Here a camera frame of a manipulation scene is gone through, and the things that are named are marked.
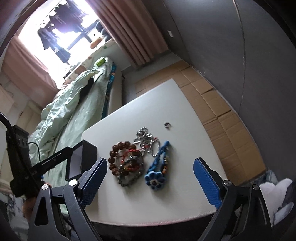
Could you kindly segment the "person's left hand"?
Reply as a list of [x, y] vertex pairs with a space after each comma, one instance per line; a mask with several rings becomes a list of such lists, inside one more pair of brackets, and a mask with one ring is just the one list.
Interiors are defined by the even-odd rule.
[[36, 200], [37, 200], [36, 197], [26, 198], [25, 202], [22, 205], [22, 212], [23, 212], [25, 219], [28, 221], [28, 223], [30, 223], [30, 219], [32, 216], [32, 212], [33, 212]]

